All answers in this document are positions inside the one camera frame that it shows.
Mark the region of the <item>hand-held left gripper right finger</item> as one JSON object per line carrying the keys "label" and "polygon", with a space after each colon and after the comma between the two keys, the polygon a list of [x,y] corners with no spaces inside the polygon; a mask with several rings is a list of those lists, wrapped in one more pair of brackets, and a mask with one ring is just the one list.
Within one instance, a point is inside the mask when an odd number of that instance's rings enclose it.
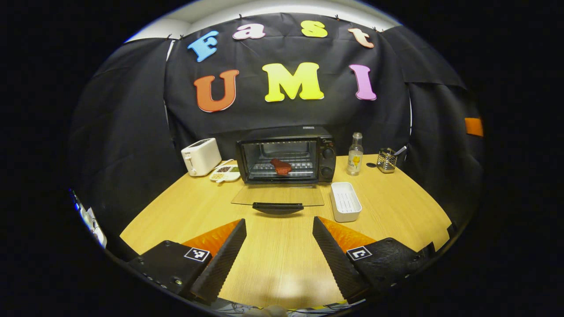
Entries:
{"label": "hand-held left gripper right finger", "polygon": [[383,297],[419,272],[436,253],[433,242],[414,251],[392,237],[371,239],[318,216],[312,234],[348,303]]}

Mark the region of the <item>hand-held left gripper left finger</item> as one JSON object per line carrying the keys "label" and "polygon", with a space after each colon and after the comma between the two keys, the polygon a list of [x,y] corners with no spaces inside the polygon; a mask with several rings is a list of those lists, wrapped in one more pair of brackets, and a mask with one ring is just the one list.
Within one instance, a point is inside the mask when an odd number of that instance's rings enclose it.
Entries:
{"label": "hand-held left gripper left finger", "polygon": [[164,240],[128,266],[173,294],[209,304],[218,298],[246,237],[245,219],[236,219],[183,243]]}

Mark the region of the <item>black electric oven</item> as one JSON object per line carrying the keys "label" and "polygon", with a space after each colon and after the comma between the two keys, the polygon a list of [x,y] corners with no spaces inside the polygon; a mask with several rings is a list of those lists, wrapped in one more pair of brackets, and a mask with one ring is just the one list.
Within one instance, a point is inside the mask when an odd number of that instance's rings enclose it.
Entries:
{"label": "black electric oven", "polygon": [[[336,172],[334,138],[320,126],[256,129],[236,142],[236,161],[244,182],[232,201],[264,214],[288,215],[305,207],[323,206],[319,184],[332,182]],[[277,175],[272,159],[289,163],[292,171]]]}

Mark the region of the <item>brown meat piece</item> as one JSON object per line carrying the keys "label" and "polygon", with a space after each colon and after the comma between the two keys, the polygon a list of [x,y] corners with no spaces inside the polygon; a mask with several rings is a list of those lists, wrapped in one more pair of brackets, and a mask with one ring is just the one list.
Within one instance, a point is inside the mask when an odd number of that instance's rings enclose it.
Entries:
{"label": "brown meat piece", "polygon": [[292,167],[289,163],[281,161],[277,158],[273,158],[270,164],[274,167],[277,175],[286,176],[292,171]]}

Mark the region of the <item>white rectangular container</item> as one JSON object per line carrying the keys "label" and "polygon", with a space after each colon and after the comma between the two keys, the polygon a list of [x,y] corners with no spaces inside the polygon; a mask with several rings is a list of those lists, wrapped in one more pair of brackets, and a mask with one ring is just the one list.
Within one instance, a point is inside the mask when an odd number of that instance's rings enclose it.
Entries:
{"label": "white rectangular container", "polygon": [[351,183],[332,183],[330,198],[333,217],[336,222],[356,221],[359,218],[362,206]]}

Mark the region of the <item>white divided seasoning dish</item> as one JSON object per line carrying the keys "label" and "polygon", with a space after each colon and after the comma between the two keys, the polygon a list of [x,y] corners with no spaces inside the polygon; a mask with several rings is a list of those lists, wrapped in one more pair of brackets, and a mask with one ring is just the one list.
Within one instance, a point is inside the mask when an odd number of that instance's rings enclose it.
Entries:
{"label": "white divided seasoning dish", "polygon": [[215,183],[235,182],[241,177],[240,170],[236,164],[218,166],[209,175],[209,179]]}

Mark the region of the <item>clear glass bottle yellow label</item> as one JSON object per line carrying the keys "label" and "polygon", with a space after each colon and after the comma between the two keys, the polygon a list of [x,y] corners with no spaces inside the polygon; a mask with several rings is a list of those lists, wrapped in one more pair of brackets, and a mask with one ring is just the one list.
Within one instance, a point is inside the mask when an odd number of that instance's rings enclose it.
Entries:
{"label": "clear glass bottle yellow label", "polygon": [[360,132],[355,132],[352,135],[352,143],[349,147],[347,159],[347,173],[349,175],[358,175],[360,173],[361,161],[364,155],[362,138],[363,135]]}

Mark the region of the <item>white toaster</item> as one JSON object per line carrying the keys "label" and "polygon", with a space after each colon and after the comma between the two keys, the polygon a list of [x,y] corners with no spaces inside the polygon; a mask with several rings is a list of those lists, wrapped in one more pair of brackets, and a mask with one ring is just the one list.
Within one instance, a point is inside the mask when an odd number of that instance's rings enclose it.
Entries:
{"label": "white toaster", "polygon": [[185,147],[181,157],[191,177],[209,174],[222,161],[215,138],[202,139]]}

